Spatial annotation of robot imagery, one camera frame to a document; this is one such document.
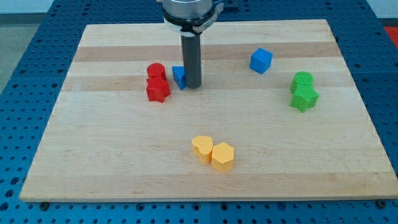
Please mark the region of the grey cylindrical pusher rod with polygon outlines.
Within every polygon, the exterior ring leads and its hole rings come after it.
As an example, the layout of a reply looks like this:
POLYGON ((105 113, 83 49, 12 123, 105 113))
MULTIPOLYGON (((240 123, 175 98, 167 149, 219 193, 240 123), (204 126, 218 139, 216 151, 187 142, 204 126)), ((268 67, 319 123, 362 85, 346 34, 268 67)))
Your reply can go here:
POLYGON ((201 86, 201 45, 200 36, 181 36, 185 82, 189 88, 201 86))

